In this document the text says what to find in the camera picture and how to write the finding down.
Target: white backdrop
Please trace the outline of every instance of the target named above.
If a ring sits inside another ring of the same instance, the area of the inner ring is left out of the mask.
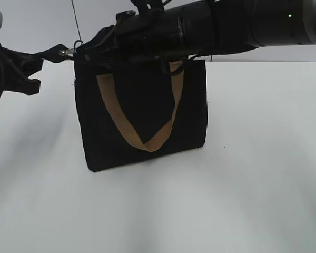
[[[3,45],[77,39],[69,1],[24,2],[0,0]],[[316,252],[316,63],[208,63],[203,149],[96,174],[72,67],[0,101],[0,252]]]

